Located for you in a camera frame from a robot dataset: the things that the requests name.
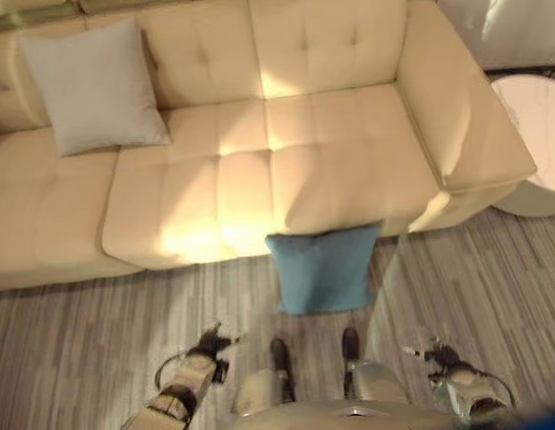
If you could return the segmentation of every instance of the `sofa armrest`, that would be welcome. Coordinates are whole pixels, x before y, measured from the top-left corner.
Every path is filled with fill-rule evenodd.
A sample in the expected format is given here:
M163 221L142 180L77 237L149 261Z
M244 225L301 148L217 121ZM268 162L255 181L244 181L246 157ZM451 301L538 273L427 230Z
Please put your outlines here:
M408 2L397 85L444 190L508 185L536 171L486 76L432 1Z

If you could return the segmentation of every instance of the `sofa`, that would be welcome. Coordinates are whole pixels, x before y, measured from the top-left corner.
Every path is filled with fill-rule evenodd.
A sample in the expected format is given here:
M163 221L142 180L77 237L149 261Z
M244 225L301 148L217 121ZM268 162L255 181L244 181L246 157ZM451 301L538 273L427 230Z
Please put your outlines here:
M18 36L140 24L173 143L58 157ZM199 0L0 32L0 289L446 228L536 167L428 0Z

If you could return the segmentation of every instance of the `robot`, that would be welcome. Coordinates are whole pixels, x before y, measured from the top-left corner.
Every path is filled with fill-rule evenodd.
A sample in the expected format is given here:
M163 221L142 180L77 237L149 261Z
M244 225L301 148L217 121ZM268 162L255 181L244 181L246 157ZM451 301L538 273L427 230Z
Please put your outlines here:
M218 354L240 341L220 336L219 327L217 324L202 334L198 344L181 357L174 379L131 417L123 430L189 428L209 386L226 379L229 363ZM437 365L439 370L429 374L429 379L435 388L448 393L452 414L416 407L388 367L361 360L355 329L345 329L341 349L345 362L344 398L298 402L289 351L283 340L273 339L270 353L274 368L250 374L245 379L232 407L236 420L227 430L485 428L486 423L493 422L508 409L490 384L490 378L496 376L462 361L452 347L438 339L429 351L404 350ZM510 402L514 403L512 393L506 388Z

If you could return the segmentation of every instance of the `white pillow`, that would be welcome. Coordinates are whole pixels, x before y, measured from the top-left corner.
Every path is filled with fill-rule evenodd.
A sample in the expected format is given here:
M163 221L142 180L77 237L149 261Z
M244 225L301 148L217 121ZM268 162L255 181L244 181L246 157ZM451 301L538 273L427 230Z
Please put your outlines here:
M61 156L168 144L134 19L61 39L21 37Z

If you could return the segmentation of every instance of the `back cushion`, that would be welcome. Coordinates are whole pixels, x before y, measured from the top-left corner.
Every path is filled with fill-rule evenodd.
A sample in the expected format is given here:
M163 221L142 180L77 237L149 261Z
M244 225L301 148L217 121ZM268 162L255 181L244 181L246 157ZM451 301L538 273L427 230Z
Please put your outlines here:
M265 98L395 80L406 0L250 0Z
M21 55L18 36L62 37L84 30L84 20L58 21L0 33L0 133L50 124L43 99Z
M135 16L158 108L261 97L247 0L200 0L87 18L97 28Z
M63 4L66 0L0 0L0 15Z

